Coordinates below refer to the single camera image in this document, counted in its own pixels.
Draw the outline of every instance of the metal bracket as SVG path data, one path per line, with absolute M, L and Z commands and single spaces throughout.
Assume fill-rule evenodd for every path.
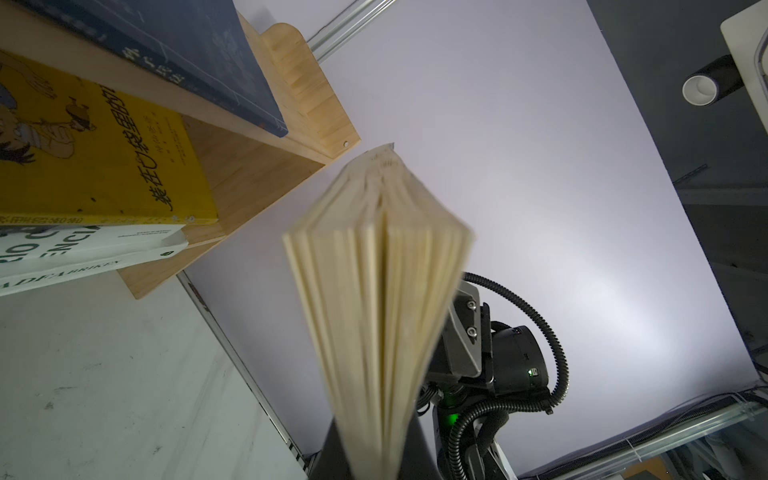
M 317 63 L 322 63 L 393 3 L 395 0 L 357 0 L 352 3 L 307 42 Z

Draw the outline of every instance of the wooden bookshelf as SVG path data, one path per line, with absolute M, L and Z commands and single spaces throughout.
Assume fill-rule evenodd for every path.
M 214 225 L 184 228 L 190 246 L 174 257 L 119 270 L 136 298 L 179 273 L 248 220 L 360 142 L 304 38 L 277 24 L 259 35 L 242 17 L 289 133 L 283 138 L 0 0 L 0 49 L 144 98 L 184 116 L 219 211 Z

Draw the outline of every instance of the book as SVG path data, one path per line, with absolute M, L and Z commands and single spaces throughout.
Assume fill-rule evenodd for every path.
M 178 113 L 0 51 L 0 225 L 216 221 Z
M 0 296 L 31 290 L 137 263 L 171 258 L 187 248 L 184 232 L 162 240 L 126 243 L 55 257 L 0 264 Z
M 0 263 L 53 257 L 126 243 L 162 240 L 184 225 L 89 225 L 53 227 L 44 232 L 0 232 Z
M 283 235 L 356 478 L 398 475 L 472 241 L 391 144 L 347 164 Z
M 76 35 L 284 137 L 231 0 L 16 0 Z

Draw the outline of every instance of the white wall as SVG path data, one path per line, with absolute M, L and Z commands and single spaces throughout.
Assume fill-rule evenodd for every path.
M 394 141 L 475 229 L 468 270 L 523 296 L 562 341 L 563 405 L 499 432 L 515 471 L 756 380 L 586 2 L 401 0 L 323 70 L 363 139 L 354 154 Z M 330 413 L 280 234 L 343 163 L 187 271 L 305 453 Z M 494 319 L 527 323 L 482 295 Z
M 0 297 L 2 478 L 306 478 L 178 280 Z

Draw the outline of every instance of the green light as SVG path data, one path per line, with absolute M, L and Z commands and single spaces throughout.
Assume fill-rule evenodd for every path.
M 456 423 L 456 420 L 458 420 L 458 413 L 454 413 L 453 415 L 448 415 L 445 417 L 445 424 L 449 427 L 453 427 L 453 425 Z

